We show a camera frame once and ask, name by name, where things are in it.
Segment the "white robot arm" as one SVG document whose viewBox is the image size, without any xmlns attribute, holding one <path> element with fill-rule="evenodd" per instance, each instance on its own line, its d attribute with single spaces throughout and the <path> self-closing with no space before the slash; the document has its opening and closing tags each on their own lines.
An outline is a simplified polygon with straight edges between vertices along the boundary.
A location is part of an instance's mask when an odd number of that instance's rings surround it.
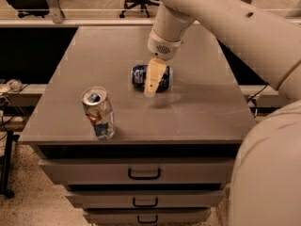
<svg viewBox="0 0 301 226">
<path fill-rule="evenodd" d="M 185 30 L 200 22 L 291 103 L 256 124 L 237 153 L 229 226 L 301 226 L 301 26 L 240 0 L 160 0 L 148 48 L 151 97 Z"/>
</svg>

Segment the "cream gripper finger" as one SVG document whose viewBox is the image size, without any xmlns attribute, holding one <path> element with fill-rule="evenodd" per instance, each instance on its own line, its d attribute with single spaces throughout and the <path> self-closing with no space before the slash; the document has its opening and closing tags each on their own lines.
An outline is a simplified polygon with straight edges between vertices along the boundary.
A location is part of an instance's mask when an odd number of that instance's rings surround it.
<svg viewBox="0 0 301 226">
<path fill-rule="evenodd" d="M 161 58 L 154 57 L 150 60 L 144 85 L 144 95 L 148 98 L 153 97 L 159 88 L 159 83 L 166 71 L 166 62 Z"/>
</svg>

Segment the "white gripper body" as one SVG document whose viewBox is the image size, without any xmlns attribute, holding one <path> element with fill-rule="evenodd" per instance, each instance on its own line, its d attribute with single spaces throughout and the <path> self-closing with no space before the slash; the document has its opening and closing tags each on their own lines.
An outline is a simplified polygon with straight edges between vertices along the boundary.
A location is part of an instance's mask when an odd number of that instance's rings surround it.
<svg viewBox="0 0 301 226">
<path fill-rule="evenodd" d="M 181 43 L 180 40 L 175 42 L 164 40 L 152 30 L 148 39 L 148 50 L 154 57 L 170 60 L 176 55 Z"/>
</svg>

